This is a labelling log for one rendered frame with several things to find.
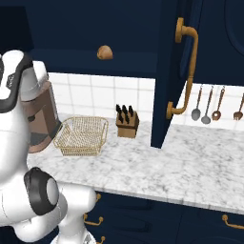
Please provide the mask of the navy cabinet door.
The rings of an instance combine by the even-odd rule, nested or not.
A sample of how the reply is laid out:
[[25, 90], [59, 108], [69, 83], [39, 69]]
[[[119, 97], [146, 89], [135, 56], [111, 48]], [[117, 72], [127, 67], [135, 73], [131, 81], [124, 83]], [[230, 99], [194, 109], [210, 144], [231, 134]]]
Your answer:
[[244, 0], [204, 0], [195, 83], [244, 86]]
[[164, 0], [161, 7], [159, 46], [154, 87], [151, 146], [161, 148], [171, 124], [168, 104], [182, 110], [178, 100], [189, 75], [193, 43], [203, 0]]
[[25, 8], [0, 7], [0, 53], [32, 49], [31, 31]]

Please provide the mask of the brown round bread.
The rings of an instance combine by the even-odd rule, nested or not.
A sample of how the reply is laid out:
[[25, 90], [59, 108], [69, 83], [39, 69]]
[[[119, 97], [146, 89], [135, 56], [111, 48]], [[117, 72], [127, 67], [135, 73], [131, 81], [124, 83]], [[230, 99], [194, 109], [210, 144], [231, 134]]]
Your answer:
[[97, 58], [100, 60], [113, 59], [112, 49], [107, 45], [101, 46], [97, 51]]

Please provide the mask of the wooden knife block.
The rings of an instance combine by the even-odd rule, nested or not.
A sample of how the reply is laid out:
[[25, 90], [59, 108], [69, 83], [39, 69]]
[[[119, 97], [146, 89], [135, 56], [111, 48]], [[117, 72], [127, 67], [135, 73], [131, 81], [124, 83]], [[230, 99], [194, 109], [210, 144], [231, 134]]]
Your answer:
[[117, 112], [117, 135], [119, 137], [135, 138], [139, 126], [137, 112], [132, 108], [132, 106], [126, 107], [123, 105], [120, 107], [119, 105], [116, 105], [115, 108]]

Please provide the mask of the grey hanging spoon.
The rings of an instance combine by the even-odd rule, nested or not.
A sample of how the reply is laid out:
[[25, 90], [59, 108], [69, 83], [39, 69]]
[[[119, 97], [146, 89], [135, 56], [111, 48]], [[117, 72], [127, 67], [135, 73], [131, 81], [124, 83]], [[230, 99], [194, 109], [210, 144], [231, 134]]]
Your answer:
[[197, 103], [196, 108], [192, 110], [192, 120], [197, 121], [200, 117], [201, 111], [199, 109], [199, 103], [201, 99], [202, 90], [199, 90], [198, 97], [197, 97]]

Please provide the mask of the copper brown appliance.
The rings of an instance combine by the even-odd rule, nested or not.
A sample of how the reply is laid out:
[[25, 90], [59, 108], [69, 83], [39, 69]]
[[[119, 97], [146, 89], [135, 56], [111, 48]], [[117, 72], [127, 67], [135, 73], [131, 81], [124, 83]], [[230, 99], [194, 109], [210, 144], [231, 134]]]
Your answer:
[[46, 81], [38, 96], [23, 106], [30, 126], [29, 153], [39, 153], [49, 146], [61, 125], [51, 82]]

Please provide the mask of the grey hanging ladle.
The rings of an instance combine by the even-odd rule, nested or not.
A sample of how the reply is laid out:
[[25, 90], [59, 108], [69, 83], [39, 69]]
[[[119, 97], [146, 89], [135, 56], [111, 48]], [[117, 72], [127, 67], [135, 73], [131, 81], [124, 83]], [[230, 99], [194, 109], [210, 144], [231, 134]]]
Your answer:
[[209, 107], [210, 107], [210, 104], [211, 104], [211, 101], [212, 101], [213, 92], [214, 92], [214, 89], [211, 89], [210, 93], [209, 93], [209, 98], [208, 98], [208, 103], [207, 103], [207, 108], [205, 110], [205, 114], [201, 118], [201, 122], [203, 124], [205, 124], [205, 125], [208, 125], [208, 124], [211, 123], [211, 118], [208, 116], [208, 111], [209, 111]]

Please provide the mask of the wooden hanging slotted spoon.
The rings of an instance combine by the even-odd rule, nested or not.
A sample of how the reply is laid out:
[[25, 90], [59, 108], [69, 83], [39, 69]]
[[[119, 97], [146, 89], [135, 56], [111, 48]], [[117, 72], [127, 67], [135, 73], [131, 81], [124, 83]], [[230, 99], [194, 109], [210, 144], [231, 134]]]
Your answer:
[[212, 113], [212, 120], [217, 121], [221, 117], [221, 112], [220, 112], [219, 109], [220, 109], [220, 106], [221, 106], [221, 102], [222, 102], [224, 93], [225, 93], [225, 88], [222, 88], [221, 92], [220, 92], [220, 95], [219, 95], [217, 109]]

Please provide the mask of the navy drawer front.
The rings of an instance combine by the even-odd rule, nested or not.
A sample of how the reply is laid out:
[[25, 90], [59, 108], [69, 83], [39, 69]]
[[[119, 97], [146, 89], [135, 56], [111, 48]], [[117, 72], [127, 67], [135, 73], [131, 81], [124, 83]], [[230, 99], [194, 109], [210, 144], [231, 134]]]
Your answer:
[[102, 193], [88, 220], [104, 221], [100, 226], [88, 225], [88, 230], [103, 244], [176, 244], [182, 207], [180, 205]]
[[185, 207], [177, 244], [244, 244], [244, 230], [229, 227], [222, 212]]

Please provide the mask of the wooden hanging fork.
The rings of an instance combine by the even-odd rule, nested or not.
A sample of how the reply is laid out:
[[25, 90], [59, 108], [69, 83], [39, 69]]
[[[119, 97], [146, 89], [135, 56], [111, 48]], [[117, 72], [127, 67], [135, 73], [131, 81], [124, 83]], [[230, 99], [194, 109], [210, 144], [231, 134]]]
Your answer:
[[240, 107], [239, 107], [239, 110], [237, 112], [234, 113], [234, 120], [240, 120], [243, 116], [243, 113], [242, 113], [242, 107], [244, 105], [244, 93], [242, 95], [242, 100], [241, 100], [241, 103], [240, 103]]

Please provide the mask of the navy wall cabinet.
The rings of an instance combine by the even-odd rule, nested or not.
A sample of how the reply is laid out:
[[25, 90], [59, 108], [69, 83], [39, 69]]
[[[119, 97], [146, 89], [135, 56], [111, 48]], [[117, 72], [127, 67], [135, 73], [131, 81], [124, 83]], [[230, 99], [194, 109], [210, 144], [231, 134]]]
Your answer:
[[[49, 71], [156, 75], [161, 0], [26, 0], [31, 54]], [[113, 59], [97, 58], [107, 45]]]

